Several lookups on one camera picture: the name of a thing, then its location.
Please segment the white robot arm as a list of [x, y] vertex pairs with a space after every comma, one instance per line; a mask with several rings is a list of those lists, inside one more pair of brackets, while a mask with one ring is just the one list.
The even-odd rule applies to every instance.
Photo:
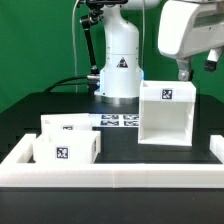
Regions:
[[178, 65], [178, 79], [190, 81], [191, 58], [207, 51], [205, 67], [215, 70], [224, 52], [224, 0], [86, 0], [88, 24], [102, 22], [106, 39], [106, 63], [94, 71], [95, 97], [120, 104], [139, 98], [144, 79], [139, 67], [139, 31], [120, 11], [151, 9], [162, 5], [158, 49]]

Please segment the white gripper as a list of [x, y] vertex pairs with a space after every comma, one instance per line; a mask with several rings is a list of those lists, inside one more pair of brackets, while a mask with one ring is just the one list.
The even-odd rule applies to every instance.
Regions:
[[189, 56], [208, 50], [204, 70], [214, 72], [224, 53], [224, 0], [168, 0], [161, 12], [158, 49], [177, 59], [180, 81], [193, 78]]

